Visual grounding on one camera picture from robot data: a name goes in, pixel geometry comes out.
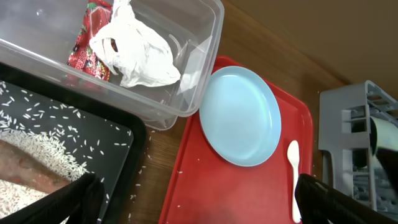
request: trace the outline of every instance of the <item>spoon handle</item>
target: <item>spoon handle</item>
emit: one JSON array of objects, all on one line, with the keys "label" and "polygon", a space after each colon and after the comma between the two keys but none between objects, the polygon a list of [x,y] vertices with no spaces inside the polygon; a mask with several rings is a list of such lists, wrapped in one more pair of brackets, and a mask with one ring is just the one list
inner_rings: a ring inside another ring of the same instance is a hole
[{"label": "spoon handle", "polygon": [[295,198],[295,191],[296,191],[296,185],[297,185],[297,180],[299,179],[299,169],[296,166],[293,167],[293,199],[292,199],[292,215],[293,215],[293,221],[295,223],[300,223],[301,222],[301,214],[299,210],[299,206],[297,205],[297,201]]}]

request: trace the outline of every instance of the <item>gray dish rack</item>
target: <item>gray dish rack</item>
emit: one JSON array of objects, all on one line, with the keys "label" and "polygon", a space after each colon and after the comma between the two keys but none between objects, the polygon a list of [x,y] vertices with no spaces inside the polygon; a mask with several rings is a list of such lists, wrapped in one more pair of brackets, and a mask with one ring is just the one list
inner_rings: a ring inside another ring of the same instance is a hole
[{"label": "gray dish rack", "polygon": [[[328,152],[323,156],[323,181],[398,220],[398,198],[372,155],[370,116],[398,127],[397,101],[371,81],[321,93],[318,148]],[[356,151],[366,152],[365,167],[354,165]]]}]

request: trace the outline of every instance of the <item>red wrapper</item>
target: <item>red wrapper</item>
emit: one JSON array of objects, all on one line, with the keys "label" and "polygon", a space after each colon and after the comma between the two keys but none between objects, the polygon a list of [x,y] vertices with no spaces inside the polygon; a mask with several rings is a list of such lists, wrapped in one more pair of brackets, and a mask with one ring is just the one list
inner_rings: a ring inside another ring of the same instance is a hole
[{"label": "red wrapper", "polygon": [[[89,41],[103,26],[110,22],[111,13],[112,5],[106,1],[88,1],[86,14],[83,18],[83,25],[81,26],[75,47],[68,59],[69,66],[105,81],[109,80],[110,71],[95,55],[89,45]],[[73,75],[68,75],[67,79],[69,85],[81,86],[84,88],[98,88],[90,82],[78,83],[79,79]]]}]

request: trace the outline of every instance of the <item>brown wall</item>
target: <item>brown wall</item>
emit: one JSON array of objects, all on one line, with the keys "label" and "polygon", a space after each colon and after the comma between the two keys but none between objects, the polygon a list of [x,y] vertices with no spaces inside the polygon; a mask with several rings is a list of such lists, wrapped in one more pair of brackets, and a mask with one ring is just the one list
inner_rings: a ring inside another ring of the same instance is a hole
[{"label": "brown wall", "polygon": [[229,1],[341,79],[398,98],[397,0]]}]

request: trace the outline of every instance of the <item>red tray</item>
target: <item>red tray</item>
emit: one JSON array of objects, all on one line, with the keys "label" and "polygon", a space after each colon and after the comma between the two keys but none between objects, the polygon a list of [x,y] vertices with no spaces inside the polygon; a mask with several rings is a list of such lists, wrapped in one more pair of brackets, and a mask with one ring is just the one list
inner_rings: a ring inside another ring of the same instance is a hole
[{"label": "red tray", "polygon": [[[230,65],[240,66],[218,57],[213,72]],[[299,172],[311,174],[312,117],[300,100],[266,83],[282,118],[275,153],[256,167],[232,165],[208,144],[195,113],[185,127],[159,223],[293,223],[293,173],[287,147],[292,140],[298,141]]]}]

